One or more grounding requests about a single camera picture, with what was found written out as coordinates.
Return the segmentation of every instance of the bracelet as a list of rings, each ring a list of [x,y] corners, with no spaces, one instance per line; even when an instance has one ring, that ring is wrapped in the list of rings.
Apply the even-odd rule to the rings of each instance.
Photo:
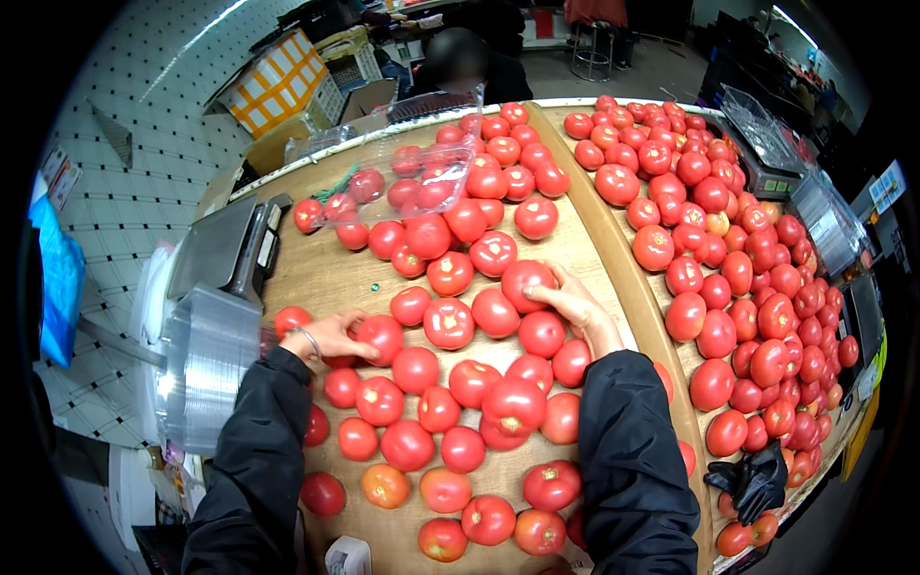
[[[318,360],[323,359],[323,354],[319,352],[319,345],[316,343],[316,340],[313,339],[313,336],[306,333],[306,330],[300,326],[295,326],[291,331],[296,331],[297,333],[302,334],[307,339],[307,341],[310,342],[310,345],[313,346],[313,350],[316,352],[316,358]]]

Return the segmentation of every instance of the black jacket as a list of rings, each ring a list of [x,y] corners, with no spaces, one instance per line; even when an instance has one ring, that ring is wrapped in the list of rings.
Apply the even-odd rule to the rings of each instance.
[[[290,573],[310,373],[282,348],[247,372],[224,426],[184,573]],[[595,573],[695,573],[699,506],[651,362],[617,351],[584,375],[583,531]]]

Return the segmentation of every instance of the hand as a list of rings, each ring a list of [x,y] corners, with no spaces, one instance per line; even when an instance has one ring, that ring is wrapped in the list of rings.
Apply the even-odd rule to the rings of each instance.
[[[313,347],[306,336],[299,331],[291,331],[281,342],[281,347],[290,351],[304,363],[307,363],[318,352],[323,357],[341,357],[343,355],[357,355],[365,360],[372,360],[380,355],[380,351],[369,343],[354,341],[348,337],[348,330],[357,331],[367,314],[360,309],[352,309],[344,314],[333,314],[312,324],[301,326],[301,329],[316,341],[319,349]]]
[[[584,289],[579,279],[555,261],[538,261],[553,274],[559,289],[552,290],[543,285],[527,286],[523,294],[535,302],[555,307],[569,321],[575,337],[584,339],[588,344],[592,361],[613,351],[623,350],[623,340],[620,339],[614,319]]]

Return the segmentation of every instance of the floor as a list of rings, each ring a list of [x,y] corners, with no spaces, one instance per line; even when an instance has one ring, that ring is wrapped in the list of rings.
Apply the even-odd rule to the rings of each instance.
[[[633,51],[632,69],[611,71],[607,82],[588,82],[574,75],[571,52],[525,52],[521,56],[534,98],[597,97],[673,99],[694,102],[708,62],[690,45],[672,46],[642,40]]]

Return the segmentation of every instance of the stool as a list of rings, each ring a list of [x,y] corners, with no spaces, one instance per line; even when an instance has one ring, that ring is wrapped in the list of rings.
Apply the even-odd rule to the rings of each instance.
[[[582,80],[588,80],[589,82],[606,82],[610,79],[610,71],[614,62],[614,33],[610,24],[603,20],[596,20],[593,24],[591,24],[591,28],[591,49],[579,50],[579,44],[581,42],[581,24],[577,25],[575,33],[575,46],[572,49],[572,64],[570,71]],[[597,51],[598,30],[607,34],[608,38],[610,39],[609,53],[606,55]],[[579,70],[580,67],[584,66],[584,62],[588,63],[588,74],[586,75]],[[595,65],[597,66],[598,75],[601,76],[599,78],[592,77]],[[606,73],[601,67],[604,65],[607,66]]]

